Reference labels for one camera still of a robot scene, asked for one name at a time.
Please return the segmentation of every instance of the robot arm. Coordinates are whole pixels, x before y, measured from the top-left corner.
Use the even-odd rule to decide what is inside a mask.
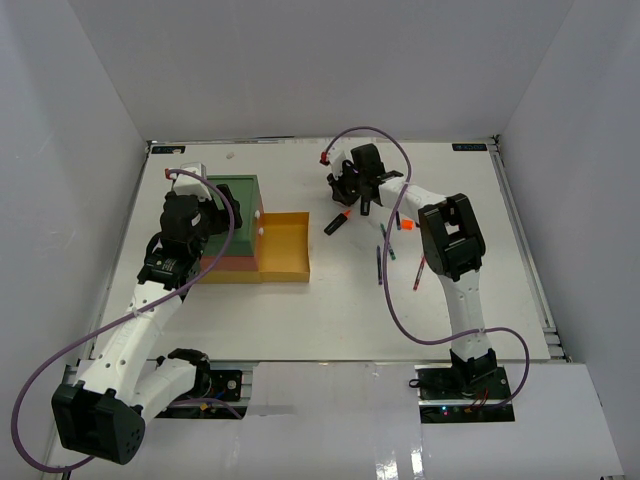
[[[362,215],[369,214],[372,201],[393,208],[405,185],[402,174],[385,170],[373,144],[354,148],[351,155],[353,161],[338,152],[322,162],[331,166],[327,181],[333,199],[347,206],[360,199]],[[399,212],[420,226],[425,259],[444,289],[452,334],[484,330],[479,278],[486,247],[469,199],[463,194],[445,197],[409,185]],[[495,352],[484,332],[453,340],[451,360],[466,384],[497,368]]]
[[[201,164],[182,167],[206,178]],[[205,397],[209,391],[206,355],[178,349],[139,381],[164,325],[182,305],[175,296],[141,313],[137,310],[187,284],[199,272],[211,235],[229,228],[229,214],[218,210],[209,190],[186,175],[173,178],[160,217],[161,232],[147,245],[127,313],[134,318],[116,327],[104,350],[77,379],[60,385],[52,398],[63,447],[126,464],[136,454],[145,426],[176,397]],[[236,228],[242,226],[239,204],[226,185],[217,186],[233,207]]]

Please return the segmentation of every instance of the white enclosure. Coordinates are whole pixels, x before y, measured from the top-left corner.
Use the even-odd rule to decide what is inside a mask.
[[[639,39],[630,0],[0,0],[3,478],[39,478],[11,444],[13,399],[102,320],[144,141],[372,124],[422,141],[501,135],[563,345],[639,479]],[[21,415],[41,460],[62,372]]]

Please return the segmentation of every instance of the marker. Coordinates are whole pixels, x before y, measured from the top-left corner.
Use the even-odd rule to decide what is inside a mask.
[[[326,233],[327,235],[331,235],[333,232],[339,229],[342,224],[349,219],[350,213],[351,210],[347,210],[346,212],[339,214],[336,218],[331,220],[331,223],[324,229],[324,233]]]
[[[420,278],[422,278],[422,271],[424,270],[424,264],[426,263],[426,258],[424,258],[424,254],[422,254],[422,258],[420,259],[420,266],[418,267],[418,274],[416,275],[416,281],[413,282],[413,291],[418,290],[418,285],[420,285]]]
[[[382,255],[380,254],[380,245],[376,246],[376,256],[378,257],[378,285],[382,285]]]
[[[380,224],[380,231],[382,232],[382,238],[385,239],[385,242],[387,241],[387,229],[384,228],[384,224]],[[391,248],[391,242],[389,242],[389,256],[391,257],[391,260],[395,260],[396,259],[396,254],[393,251],[393,248]]]

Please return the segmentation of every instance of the white table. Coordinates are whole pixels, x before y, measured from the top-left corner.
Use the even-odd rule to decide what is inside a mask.
[[[348,139],[349,150],[372,139]],[[147,161],[111,291],[102,317],[106,324],[127,306],[147,242],[159,231],[163,197],[170,188],[164,169],[202,162],[210,175],[257,174],[267,212],[309,211],[309,284],[197,285],[165,327],[152,357],[176,347],[195,348],[214,360],[448,360],[449,346],[423,347],[394,326],[377,284],[379,223],[389,210],[372,206],[333,236],[323,228],[344,210],[331,201],[329,169],[319,165],[326,139],[283,140],[263,144],[193,144],[184,154],[154,154]],[[488,152],[454,152],[449,143],[405,143],[413,160],[413,183],[443,194],[471,199],[487,244],[481,270],[481,300],[487,327],[520,332],[533,359],[549,358],[537,297],[523,265],[500,184]],[[393,145],[378,142],[387,170],[405,171]],[[412,290],[421,255],[418,230],[394,230],[397,261],[389,278],[396,309],[414,335],[435,339],[450,334],[444,294],[425,268],[418,292]],[[97,341],[104,346],[107,335]],[[499,360],[523,358],[517,340],[491,337]]]
[[[506,368],[515,383],[522,366]],[[584,480],[623,473],[584,365],[534,364],[513,402],[516,421],[490,424],[420,425],[416,392],[407,387],[413,375],[412,364],[263,363],[243,420],[156,419],[128,465],[94,460],[72,478]],[[287,413],[259,416],[269,409]],[[83,457],[57,441],[49,464]]]

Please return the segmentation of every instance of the purple cable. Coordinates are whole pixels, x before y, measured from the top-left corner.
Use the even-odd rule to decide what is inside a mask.
[[[235,408],[233,408],[227,402],[220,400],[219,398],[188,398],[186,400],[178,400],[177,402],[172,402],[169,406],[170,407],[181,407],[181,406],[197,407],[198,404],[200,403],[217,403],[218,405],[222,405],[224,408],[229,410],[234,417],[236,417],[238,420],[242,420],[242,415],[240,415]]]
[[[151,303],[148,303],[148,304],[144,305],[143,307],[139,308],[138,311],[137,311],[138,313],[146,312],[147,310],[150,310],[150,309],[152,309],[154,307],[157,307],[161,303],[164,303],[167,300],[169,300],[169,299],[171,299],[171,298],[173,298],[173,297],[175,297],[177,295],[182,295],[184,292],[189,290],[189,288],[191,288],[194,284],[199,282],[202,279],[202,277],[204,277],[211,270],[213,270],[216,267],[216,265],[218,264],[218,262],[220,261],[220,259],[222,258],[222,256],[224,255],[224,252],[227,250],[227,248],[231,244],[231,239],[233,238],[233,230],[235,229],[235,218],[233,216],[233,208],[231,207],[231,204],[226,199],[226,197],[222,194],[222,192],[220,190],[218,190],[218,188],[216,188],[214,185],[212,185],[210,182],[208,182],[206,178],[202,178],[201,176],[196,175],[196,174],[191,173],[191,172],[188,172],[187,170],[182,170],[182,169],[179,169],[179,168],[175,168],[175,169],[169,170],[168,173],[170,175],[171,174],[179,174],[179,175],[187,175],[188,177],[195,178],[196,180],[201,181],[206,187],[208,187],[211,191],[213,191],[213,193],[218,195],[218,197],[220,197],[220,200],[222,200],[222,203],[224,204],[224,207],[227,209],[227,212],[229,212],[229,233],[227,233],[227,238],[225,239],[224,244],[222,245],[222,248],[220,249],[220,252],[218,253],[218,255],[216,255],[216,258],[211,263],[211,265],[209,265],[202,272],[200,272],[198,275],[196,275],[190,282],[185,283],[182,287],[178,288],[177,290],[174,290],[173,292],[168,293],[164,297],[159,298],[158,300],[155,300],[155,301],[153,301]],[[43,463],[38,462],[35,458],[33,458],[31,455],[29,455],[27,450],[24,448],[24,445],[22,444],[22,441],[20,440],[20,434],[18,432],[18,416],[20,415],[20,407],[22,406],[22,401],[24,400],[25,395],[29,391],[29,388],[31,388],[31,385],[33,385],[33,382],[40,376],[40,374],[42,372],[44,372],[53,362],[58,360],[60,357],[62,357],[63,355],[66,355],[70,351],[76,349],[77,347],[79,347],[83,343],[91,340],[92,338],[95,338],[98,335],[100,335],[100,334],[102,334],[102,333],[104,333],[104,332],[106,332],[108,330],[111,330],[112,328],[115,328],[118,325],[123,324],[124,322],[127,322],[127,321],[131,320],[132,318],[134,318],[134,314],[133,313],[127,313],[123,317],[120,317],[119,319],[111,322],[110,324],[105,325],[104,327],[100,327],[99,329],[95,330],[94,332],[91,332],[91,333],[85,335],[84,337],[76,340],[73,343],[70,343],[69,345],[64,347],[62,350],[60,350],[58,353],[54,354],[49,359],[45,360],[44,363],[42,365],[40,365],[38,368],[36,368],[36,370],[31,374],[31,376],[27,379],[27,381],[25,382],[23,387],[20,389],[20,392],[18,393],[16,401],[13,404],[13,411],[11,412],[11,439],[13,440],[13,445],[15,446],[15,448],[18,451],[18,453],[20,454],[20,456],[24,459],[25,462],[27,462],[33,468],[35,468],[37,470],[40,470],[41,472],[45,472],[45,473],[65,473],[65,472],[70,472],[72,470],[75,470],[76,468],[82,467],[83,465],[85,465],[88,462],[90,462],[91,460],[93,460],[94,457],[87,457],[87,458],[85,458],[84,460],[82,460],[82,461],[80,461],[78,463],[75,463],[73,465],[68,465],[66,467],[50,467],[48,465],[45,465]],[[237,412],[235,410],[233,410],[231,408],[231,406],[229,406],[227,404],[225,404],[225,406],[226,406],[227,409],[229,409],[231,411],[231,413],[233,413],[234,415],[238,416]]]
[[[383,247],[384,248],[384,252],[382,254],[382,285],[383,285],[383,288],[384,288],[384,297],[385,297],[385,299],[387,301],[387,307],[389,308],[389,313],[391,314],[391,318],[393,319],[393,322],[396,324],[396,327],[398,327],[398,329],[402,332],[402,334],[405,337],[407,337],[409,340],[411,340],[412,342],[418,343],[420,345],[427,345],[427,346],[441,345],[443,343],[448,343],[448,342],[451,342],[451,341],[456,340],[456,339],[461,338],[461,337],[466,337],[467,335],[474,335],[476,333],[482,333],[482,331],[480,329],[474,328],[472,330],[465,330],[463,332],[456,333],[455,335],[451,335],[451,336],[446,337],[446,338],[441,338],[439,340],[421,340],[421,339],[413,336],[411,333],[409,333],[404,328],[402,323],[400,323],[400,320],[398,319],[398,315],[396,314],[396,311],[393,308],[393,302],[391,300],[391,292],[389,291],[389,278],[387,276],[387,261],[389,259],[389,255],[388,255],[388,253],[389,253],[389,243],[390,243],[390,240],[391,240],[391,230],[393,229],[392,228],[393,227],[393,221],[395,219],[396,213],[398,212],[398,210],[400,208],[400,204],[402,203],[402,198],[404,197],[404,194],[407,191],[407,188],[409,188],[409,181],[411,180],[411,175],[413,173],[413,169],[411,168],[411,161],[409,160],[409,156],[407,155],[407,152],[405,152],[404,148],[402,148],[400,143],[398,143],[398,141],[395,138],[393,138],[391,135],[389,135],[388,133],[384,132],[383,130],[380,130],[379,128],[375,128],[375,127],[360,126],[360,127],[348,128],[348,129],[340,132],[338,135],[336,135],[333,138],[333,140],[331,140],[331,142],[329,142],[329,145],[325,149],[325,153],[327,155],[329,154],[329,150],[338,141],[338,139],[340,139],[341,137],[343,137],[347,133],[350,133],[350,132],[353,132],[353,131],[356,131],[356,130],[370,130],[372,132],[376,132],[376,133],[382,135],[387,140],[389,140],[391,143],[393,143],[398,148],[398,150],[400,150],[400,153],[404,157],[404,161],[407,164],[407,177],[406,177],[405,184],[402,186],[402,189],[400,190],[400,194],[398,195],[398,200],[396,200],[395,205],[391,209],[391,214],[389,215],[389,222],[387,223],[387,234],[385,235],[385,238],[384,238],[384,247]],[[531,364],[531,358],[530,358],[530,355],[529,355],[529,347],[527,346],[527,342],[522,337],[522,335],[520,335],[515,330],[512,330],[511,328],[508,328],[508,327],[493,327],[493,328],[485,329],[484,332],[485,333],[494,333],[494,332],[507,332],[507,333],[510,333],[511,335],[514,335],[518,340],[520,340],[520,343],[522,344],[522,348],[524,349],[525,367],[524,367],[524,373],[522,374],[522,379],[520,380],[520,384],[513,391],[513,393],[510,396],[508,396],[507,398],[505,398],[503,401],[501,401],[500,403],[497,403],[495,405],[491,405],[490,407],[487,407],[487,408],[499,408],[499,407],[502,407],[503,405],[506,405],[511,400],[513,400],[522,391],[522,388],[524,387],[524,384],[527,381],[527,377],[529,376],[529,366]]]

